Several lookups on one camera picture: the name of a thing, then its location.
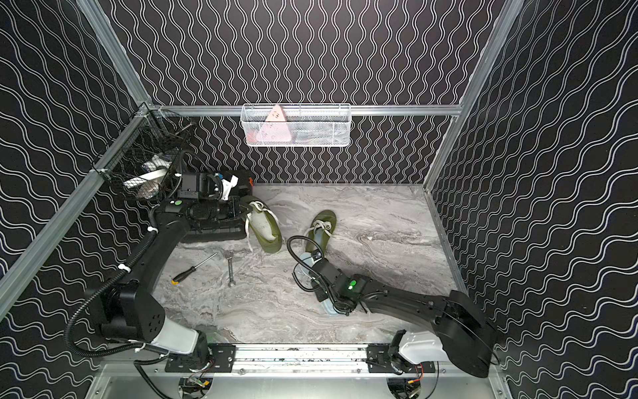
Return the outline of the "green shoe one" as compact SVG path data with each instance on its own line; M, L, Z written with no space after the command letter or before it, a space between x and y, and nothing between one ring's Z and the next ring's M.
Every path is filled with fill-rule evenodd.
M319 245L322 252L326 252L329 239L337 227L337 216L330 210L321 211L312 221L305 236Z
M282 233L277 216L265 202L255 196L244 196L240 202L247 211L244 217L247 239L253 234L265 253L276 254L282 248Z

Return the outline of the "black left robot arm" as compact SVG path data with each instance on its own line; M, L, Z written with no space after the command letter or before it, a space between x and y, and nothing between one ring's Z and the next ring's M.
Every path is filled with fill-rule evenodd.
M170 320L153 292L178 244L245 238L248 210L241 200L253 188L254 176L246 170L180 173L171 192L151 208L146 235L129 258L102 286L86 291L63 333L67 349L86 358L148 350L182 357L194 370L208 367L205 334ZM73 329L84 314L101 337L116 341L115 347L79 346Z

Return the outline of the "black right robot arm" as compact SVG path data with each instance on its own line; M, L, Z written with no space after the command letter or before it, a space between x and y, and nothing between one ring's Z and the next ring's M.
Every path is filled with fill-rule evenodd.
M429 329L455 367L474 377L488 377L498 330L466 294L456 290L447 296L412 293L362 274L349 277L327 259L306 270L320 298L336 303L338 312L349 314L360 305L373 314Z

